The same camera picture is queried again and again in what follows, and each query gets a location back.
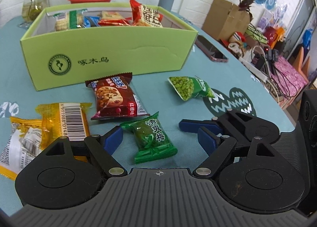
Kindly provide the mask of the blue snack packet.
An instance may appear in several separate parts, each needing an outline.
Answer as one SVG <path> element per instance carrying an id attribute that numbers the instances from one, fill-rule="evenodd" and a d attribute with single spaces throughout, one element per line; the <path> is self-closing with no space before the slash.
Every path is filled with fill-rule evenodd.
<path id="1" fill-rule="evenodd" d="M 99 26 L 100 17 L 98 16 L 84 16 L 84 27 L 98 27 Z"/>

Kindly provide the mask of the green cracker packet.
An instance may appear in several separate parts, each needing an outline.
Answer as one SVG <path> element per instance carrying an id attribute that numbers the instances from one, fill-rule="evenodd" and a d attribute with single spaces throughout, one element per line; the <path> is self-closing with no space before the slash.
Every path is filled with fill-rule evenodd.
<path id="1" fill-rule="evenodd" d="M 56 19 L 55 30 L 66 31 L 71 29 L 79 29 L 83 27 L 83 10 L 72 10 L 68 12 L 59 12 L 53 15 Z"/>

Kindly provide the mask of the yellow barcode snack packet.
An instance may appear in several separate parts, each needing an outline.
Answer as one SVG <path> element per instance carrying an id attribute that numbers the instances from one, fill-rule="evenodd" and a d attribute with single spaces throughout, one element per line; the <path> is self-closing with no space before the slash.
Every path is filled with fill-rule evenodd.
<path id="1" fill-rule="evenodd" d="M 91 103 L 40 104 L 35 111 L 41 115 L 42 138 L 40 149 L 46 149 L 58 137 L 66 136 L 72 142 L 90 136 L 86 112 Z"/>

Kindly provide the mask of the yellow white snack packet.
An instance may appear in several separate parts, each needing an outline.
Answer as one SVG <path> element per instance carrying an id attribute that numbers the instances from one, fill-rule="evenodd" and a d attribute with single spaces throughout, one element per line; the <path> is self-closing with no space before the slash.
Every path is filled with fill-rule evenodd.
<path id="1" fill-rule="evenodd" d="M 17 175 L 46 147 L 42 120 L 11 117 L 11 135 L 1 152 L 1 175 L 15 180 Z"/>

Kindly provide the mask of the brown cardboard box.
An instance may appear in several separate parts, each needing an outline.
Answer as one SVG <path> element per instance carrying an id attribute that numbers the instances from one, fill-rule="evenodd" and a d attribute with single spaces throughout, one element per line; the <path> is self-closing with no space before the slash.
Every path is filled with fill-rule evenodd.
<path id="1" fill-rule="evenodd" d="M 213 0 L 202 30 L 215 40 L 228 40 L 235 32 L 245 33 L 250 15 L 227 0 Z"/>

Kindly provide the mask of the teal tablecloth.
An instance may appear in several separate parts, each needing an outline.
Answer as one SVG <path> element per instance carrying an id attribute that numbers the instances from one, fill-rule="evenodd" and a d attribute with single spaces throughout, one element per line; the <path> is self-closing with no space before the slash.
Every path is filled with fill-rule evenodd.
<path id="1" fill-rule="evenodd" d="M 94 103 L 95 97 L 85 84 L 61 88 L 35 90 L 21 53 L 20 39 L 25 30 L 19 27 L 20 17 L 10 20 L 1 28 L 1 147 L 11 134 L 10 114 L 22 119 L 36 119 L 35 108 L 40 104 L 58 102 Z M 160 72 L 133 77 L 131 86 L 148 113 L 159 114 L 159 121 L 177 147 L 176 156 L 145 163 L 148 168 L 187 167 L 195 169 L 206 153 L 196 134 L 184 133 L 178 124 L 182 119 L 207 120 L 212 113 L 200 98 L 182 101 L 171 85 L 171 76 L 198 76 L 213 89 L 229 94 L 238 88 L 250 98 L 257 116 L 275 123 L 282 132 L 294 129 L 292 122 L 263 85 L 230 53 L 228 62 L 213 62 L 199 49 L 191 51 L 180 71 Z"/>

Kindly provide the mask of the red egg roll bag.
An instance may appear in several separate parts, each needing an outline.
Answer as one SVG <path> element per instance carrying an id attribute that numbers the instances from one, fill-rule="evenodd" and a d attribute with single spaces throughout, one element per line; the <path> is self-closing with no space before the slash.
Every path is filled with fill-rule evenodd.
<path id="1" fill-rule="evenodd" d="M 163 27 L 163 16 L 157 11 L 136 0 L 130 0 L 133 26 Z"/>

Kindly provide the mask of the green peas packet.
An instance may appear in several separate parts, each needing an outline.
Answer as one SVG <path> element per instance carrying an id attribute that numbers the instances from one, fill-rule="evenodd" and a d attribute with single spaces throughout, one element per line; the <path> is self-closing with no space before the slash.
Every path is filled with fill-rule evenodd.
<path id="1" fill-rule="evenodd" d="M 169 77 L 168 82 L 183 101 L 197 97 L 214 98 L 214 93 L 210 86 L 198 77 Z"/>

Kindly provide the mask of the doll figurine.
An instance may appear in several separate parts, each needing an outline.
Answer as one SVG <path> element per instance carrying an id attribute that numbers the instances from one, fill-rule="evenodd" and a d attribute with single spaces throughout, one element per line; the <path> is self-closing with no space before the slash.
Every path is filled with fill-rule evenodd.
<path id="1" fill-rule="evenodd" d="M 228 50 L 237 58 L 242 57 L 247 47 L 246 38 L 241 32 L 235 32 L 228 40 Z"/>

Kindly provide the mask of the white power strip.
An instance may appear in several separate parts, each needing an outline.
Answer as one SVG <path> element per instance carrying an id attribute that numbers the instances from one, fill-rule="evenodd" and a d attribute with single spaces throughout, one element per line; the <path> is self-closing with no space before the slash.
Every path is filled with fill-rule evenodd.
<path id="1" fill-rule="evenodd" d="M 244 60 L 242 57 L 239 58 L 239 61 L 253 74 L 255 75 L 259 80 L 262 82 L 266 82 L 268 80 L 268 76 L 265 75 L 262 71 L 257 69 L 253 64 L 250 62 Z"/>

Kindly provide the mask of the green plum candy packet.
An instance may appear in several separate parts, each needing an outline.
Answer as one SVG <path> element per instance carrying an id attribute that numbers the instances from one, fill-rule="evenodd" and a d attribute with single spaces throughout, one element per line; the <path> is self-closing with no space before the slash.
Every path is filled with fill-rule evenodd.
<path id="1" fill-rule="evenodd" d="M 120 127 L 136 138 L 139 149 L 134 156 L 136 164 L 169 158 L 178 153 L 159 121 L 159 112 L 142 120 L 124 122 Z"/>

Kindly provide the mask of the brown cookie packet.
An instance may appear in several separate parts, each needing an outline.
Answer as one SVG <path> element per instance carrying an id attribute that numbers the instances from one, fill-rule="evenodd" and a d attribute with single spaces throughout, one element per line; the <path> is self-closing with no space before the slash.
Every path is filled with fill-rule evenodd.
<path id="1" fill-rule="evenodd" d="M 96 98 L 96 113 L 92 120 L 149 115 L 130 87 L 132 78 L 131 72 L 125 72 L 85 81 Z"/>

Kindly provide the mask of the smartphone with pink case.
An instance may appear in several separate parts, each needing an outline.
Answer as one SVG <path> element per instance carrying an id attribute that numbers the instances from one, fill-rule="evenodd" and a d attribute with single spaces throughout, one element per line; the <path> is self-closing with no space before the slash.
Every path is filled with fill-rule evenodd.
<path id="1" fill-rule="evenodd" d="M 202 35 L 197 36 L 195 44 L 211 61 L 228 62 L 228 58 Z"/>

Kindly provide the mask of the green cardboard snack box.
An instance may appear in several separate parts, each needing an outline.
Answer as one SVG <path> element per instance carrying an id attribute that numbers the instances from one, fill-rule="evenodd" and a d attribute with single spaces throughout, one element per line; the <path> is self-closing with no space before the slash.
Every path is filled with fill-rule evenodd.
<path id="1" fill-rule="evenodd" d="M 57 13 L 81 10 L 86 16 L 103 11 L 132 16 L 128 3 L 77 3 L 48 7 L 20 40 L 36 90 L 83 83 L 117 73 L 134 75 L 180 70 L 198 32 L 159 7 L 161 27 L 98 26 L 57 31 Z"/>

